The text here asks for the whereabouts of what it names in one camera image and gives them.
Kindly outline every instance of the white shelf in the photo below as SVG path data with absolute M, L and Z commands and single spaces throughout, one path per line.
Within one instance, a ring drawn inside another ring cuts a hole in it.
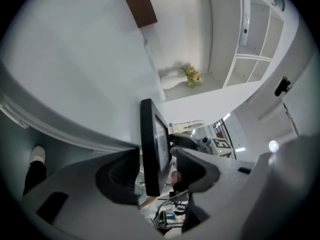
M 262 48 L 261 56 L 271 59 L 274 57 L 278 47 L 283 26 L 284 22 L 276 15 L 275 12 L 273 12 L 273 10 L 271 10 L 268 31 L 265 37 L 265 42 Z
M 165 99 L 167 101 L 173 101 L 220 89 L 219 84 L 215 81 L 211 73 L 202 74 L 201 76 L 203 77 L 203 82 L 192 89 L 188 87 L 187 82 L 181 82 L 171 89 L 165 89 Z
M 237 58 L 232 69 L 231 76 L 226 86 L 246 83 L 252 75 L 257 64 L 256 59 Z
M 251 3 L 250 27 L 246 46 L 260 55 L 267 35 L 270 8 Z
M 233 71 L 226 86 L 228 87 L 228 86 L 234 86 L 234 85 L 239 85 L 244 83 L 245 81 L 241 79 L 238 73 Z
M 252 56 L 259 56 L 259 54 L 251 49 L 249 49 L 247 46 L 243 46 L 239 44 L 238 49 L 236 51 L 237 55 L 252 55 Z
M 270 61 L 259 60 L 255 65 L 254 71 L 252 72 L 252 75 L 250 76 L 248 82 L 260 81 L 265 75 L 269 64 Z

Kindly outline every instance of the ceiling light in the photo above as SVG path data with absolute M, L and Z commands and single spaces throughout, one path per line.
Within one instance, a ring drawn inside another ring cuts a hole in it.
M 275 140 L 271 140 L 269 143 L 269 149 L 271 152 L 275 153 L 279 149 L 279 144 Z
M 241 151 L 245 151 L 245 150 L 246 150 L 245 147 L 241 147 L 241 148 L 236 149 L 235 152 L 241 152 Z
M 226 121 L 228 117 L 230 117 L 230 113 L 226 114 L 226 116 L 223 118 L 223 121 Z

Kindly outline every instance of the white cabinet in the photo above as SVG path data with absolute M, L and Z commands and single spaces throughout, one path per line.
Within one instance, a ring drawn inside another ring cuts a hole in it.
M 228 57 L 233 53 L 232 49 L 228 51 L 228 55 L 217 57 L 218 62 L 213 60 L 210 62 L 212 75 L 219 77 L 221 88 L 260 81 L 276 53 L 284 25 L 280 16 L 262 0 L 237 0 L 236 2 L 241 9 L 239 15 L 237 17 L 231 14 L 224 15 L 224 17 L 233 17 L 237 20 L 241 16 L 238 23 L 234 22 L 232 30 L 225 28 L 225 31 L 228 31 L 225 33 L 226 36 L 240 31 L 232 63 Z M 233 6 L 234 14 L 238 9 L 236 5 Z M 213 22 L 223 18 L 221 15 L 215 15 L 214 9 L 212 9 L 212 15 Z M 212 31 L 213 36 L 220 36 L 218 29 L 213 28 Z M 215 46 L 213 39 L 212 52 L 215 51 Z
M 177 33 L 183 33 L 186 28 L 183 24 L 185 21 L 193 22 L 195 26 L 207 26 L 205 29 L 197 28 L 193 35 L 200 31 L 202 34 L 197 34 L 197 37 L 205 36 L 207 40 L 211 40 L 209 58 L 207 56 L 209 50 L 207 46 L 203 46 L 199 53 L 199 49 L 196 49 L 197 43 L 193 41 L 188 42 L 189 46 L 182 45 L 182 47 L 190 49 L 189 53 L 183 53 L 189 54 L 189 56 L 185 59 L 177 57 L 176 60 L 191 63 L 199 70 L 204 81 L 193 89 L 190 89 L 186 82 L 182 82 L 171 89 L 165 89 L 163 92 L 166 101 L 214 92 L 238 84 L 260 81 L 263 78 L 275 55 L 284 24 L 281 17 L 274 11 L 276 8 L 271 8 L 271 0 L 269 3 L 267 0 L 188 0 L 189 7 L 198 8 L 197 14 L 189 13 L 188 17 L 179 22 L 177 22 L 177 17 L 170 20 L 171 17 L 169 16 L 172 16 L 173 11 L 180 7 L 182 11 L 186 10 L 184 3 L 179 3 L 179 0 L 166 0 L 167 4 L 172 3 L 175 6 L 170 7 L 171 10 L 164 10 L 162 6 L 159 6 L 159 4 L 162 4 L 159 1 L 162 2 L 163 0 L 151 1 L 160 21 L 150 28 L 153 29 L 154 36 L 157 32 L 160 43 L 163 42 L 162 39 L 168 39 L 168 31 L 166 34 L 161 34 L 159 30 L 162 28 L 166 30 L 177 29 Z M 186 12 L 176 14 L 185 16 Z M 151 44 L 152 40 L 146 34 L 147 29 L 141 31 Z M 186 40 L 190 39 L 190 34 L 192 33 L 189 32 L 185 35 Z M 165 54 L 164 51 L 171 54 L 172 46 L 179 43 L 180 39 L 177 35 L 174 38 L 173 35 L 171 36 L 172 45 L 162 45 L 162 52 L 158 52 L 158 54 Z M 151 48 L 159 51 L 155 45 L 151 45 Z M 202 60 L 204 62 L 209 60 L 208 63 L 203 62 L 201 64 L 206 65 L 206 67 L 198 65 L 192 60 L 191 54 L 197 54 L 197 58 L 200 58 L 201 53 L 203 53 Z M 168 56 L 164 56 L 162 61 L 168 62 L 170 59 Z M 161 78 L 164 67 L 158 66 L 157 68 L 159 68 L 159 77 Z

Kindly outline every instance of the yellow flowers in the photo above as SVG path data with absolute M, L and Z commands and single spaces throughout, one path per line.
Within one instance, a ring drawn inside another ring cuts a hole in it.
M 188 78 L 188 85 L 190 88 L 194 88 L 203 82 L 203 78 L 200 76 L 199 72 L 196 71 L 195 67 L 191 66 L 190 63 L 181 67 L 181 69 Z

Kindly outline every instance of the black monitor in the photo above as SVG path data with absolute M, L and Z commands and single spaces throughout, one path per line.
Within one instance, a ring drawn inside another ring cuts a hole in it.
M 146 194 L 158 197 L 170 171 L 168 126 L 151 99 L 141 101 L 141 143 Z

